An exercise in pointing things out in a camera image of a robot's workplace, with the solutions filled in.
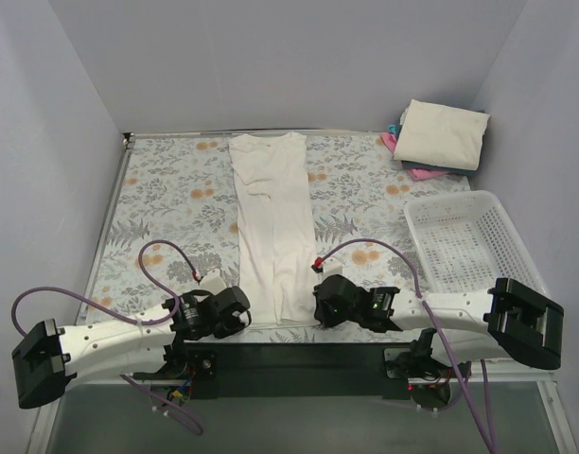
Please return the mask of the white t shirt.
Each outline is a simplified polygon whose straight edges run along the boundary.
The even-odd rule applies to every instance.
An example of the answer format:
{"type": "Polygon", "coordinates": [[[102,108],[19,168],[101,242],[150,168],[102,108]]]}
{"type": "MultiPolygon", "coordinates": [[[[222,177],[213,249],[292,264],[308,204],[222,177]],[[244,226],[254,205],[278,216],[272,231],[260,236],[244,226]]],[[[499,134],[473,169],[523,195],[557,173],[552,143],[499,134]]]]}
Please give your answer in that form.
{"type": "Polygon", "coordinates": [[[259,327],[312,326],[318,279],[306,137],[229,141],[237,193],[239,286],[259,327]]]}

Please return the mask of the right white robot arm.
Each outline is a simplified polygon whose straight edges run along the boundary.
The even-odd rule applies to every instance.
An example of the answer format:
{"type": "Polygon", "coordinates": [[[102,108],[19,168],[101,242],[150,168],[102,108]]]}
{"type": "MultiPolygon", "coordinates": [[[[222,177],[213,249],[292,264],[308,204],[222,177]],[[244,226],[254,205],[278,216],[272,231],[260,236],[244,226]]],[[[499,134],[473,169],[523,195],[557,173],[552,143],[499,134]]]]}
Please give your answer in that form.
{"type": "Polygon", "coordinates": [[[419,298],[396,287],[361,288],[333,274],[313,295],[314,317],[326,328],[352,322],[375,333],[433,331],[414,353],[424,375],[438,375],[452,363],[495,358],[547,371],[561,366],[563,307],[512,278],[501,277],[489,289],[419,298]]]}

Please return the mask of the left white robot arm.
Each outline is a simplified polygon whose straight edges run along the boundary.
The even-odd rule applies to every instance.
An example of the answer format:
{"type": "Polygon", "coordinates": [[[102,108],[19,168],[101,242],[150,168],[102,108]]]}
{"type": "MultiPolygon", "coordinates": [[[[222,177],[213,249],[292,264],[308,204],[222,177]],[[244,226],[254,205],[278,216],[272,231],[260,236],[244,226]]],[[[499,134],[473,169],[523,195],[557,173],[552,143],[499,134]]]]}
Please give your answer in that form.
{"type": "Polygon", "coordinates": [[[93,380],[136,375],[140,379],[209,378],[209,353],[190,344],[218,340],[250,325],[251,305],[237,286],[218,293],[192,290],[131,316],[104,323],[58,326],[37,323],[11,353],[18,405],[35,409],[93,380]]]}

